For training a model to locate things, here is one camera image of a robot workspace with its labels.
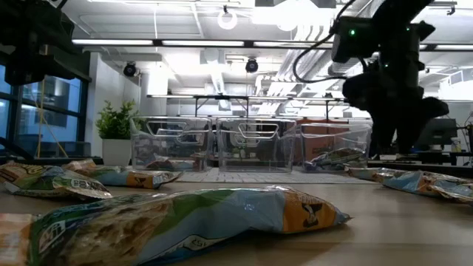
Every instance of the security camera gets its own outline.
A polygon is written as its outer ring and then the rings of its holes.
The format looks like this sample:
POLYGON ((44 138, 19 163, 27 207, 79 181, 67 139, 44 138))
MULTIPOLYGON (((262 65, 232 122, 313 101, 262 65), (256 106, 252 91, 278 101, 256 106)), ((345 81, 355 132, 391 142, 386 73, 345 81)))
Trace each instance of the security camera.
POLYGON ((246 72, 248 73, 255 73, 258 71, 258 63, 256 62, 255 58, 249 58, 248 62, 246 63, 246 72))
POLYGON ((135 62, 126 63, 125 68, 123 69, 123 74, 127 77, 136 77, 140 74, 140 70, 135 66, 135 62))

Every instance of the green plant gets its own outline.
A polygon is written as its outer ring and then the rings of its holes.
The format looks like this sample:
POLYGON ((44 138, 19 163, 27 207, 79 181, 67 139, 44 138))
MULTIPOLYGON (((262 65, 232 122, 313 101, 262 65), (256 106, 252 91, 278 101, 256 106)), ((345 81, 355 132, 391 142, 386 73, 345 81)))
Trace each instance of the green plant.
POLYGON ((131 113, 135 106, 135 101, 124 101, 119 112, 113 110, 112 103, 108 100, 105 100, 105 104, 105 107, 99 112, 101 118, 95 121, 95 125, 98 127, 98 134, 105 140, 129 140, 129 118, 138 114, 138 111, 131 113))

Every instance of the plastic bag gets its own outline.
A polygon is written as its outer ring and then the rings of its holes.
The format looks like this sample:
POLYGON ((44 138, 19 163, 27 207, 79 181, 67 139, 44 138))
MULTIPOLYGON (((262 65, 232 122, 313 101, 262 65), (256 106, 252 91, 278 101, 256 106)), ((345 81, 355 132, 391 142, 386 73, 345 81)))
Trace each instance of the plastic bag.
POLYGON ((14 195, 108 199, 112 195, 97 180, 58 166, 7 163, 0 166, 0 182, 14 195))
POLYGON ((430 197, 445 197, 473 205, 473 181, 428 171, 388 168, 347 168, 351 177, 379 182, 386 187, 430 197))
POLYGON ((297 233, 348 219, 322 199, 283 187, 135 194, 38 219, 30 229, 29 264, 158 265, 249 230, 297 233))
POLYGON ((162 184, 174 182, 182 172, 137 171, 122 166, 97 166, 91 159, 73 161, 63 166, 86 177, 91 177, 104 185, 127 186, 132 188, 159 188, 162 184))

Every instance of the transparent storage bin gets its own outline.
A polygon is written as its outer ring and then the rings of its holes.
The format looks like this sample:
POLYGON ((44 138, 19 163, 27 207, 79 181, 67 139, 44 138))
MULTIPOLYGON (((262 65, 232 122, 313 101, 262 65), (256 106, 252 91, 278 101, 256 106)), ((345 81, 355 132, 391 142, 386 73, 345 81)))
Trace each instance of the transparent storage bin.
POLYGON ((218 119, 220 171, 291 172, 293 143, 283 136, 295 125, 280 119, 218 119))
POLYGON ((133 168, 205 171, 211 153, 211 120, 200 117, 130 118, 133 168))
POLYGON ((303 123, 287 134, 293 137, 294 165, 306 172, 342 172, 346 165, 366 167, 371 126, 303 123))

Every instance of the potted plant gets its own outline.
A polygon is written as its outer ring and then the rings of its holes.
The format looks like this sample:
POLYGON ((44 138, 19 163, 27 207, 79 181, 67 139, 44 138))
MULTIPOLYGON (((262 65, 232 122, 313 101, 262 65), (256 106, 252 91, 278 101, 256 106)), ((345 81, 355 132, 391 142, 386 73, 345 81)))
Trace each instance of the potted plant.
POLYGON ((95 122, 98 134, 102 138, 103 164, 107 166, 127 166, 132 157, 130 141, 131 116, 135 101, 124 101, 120 111, 114 111, 112 103, 105 100, 105 107, 99 114, 101 118, 95 122))

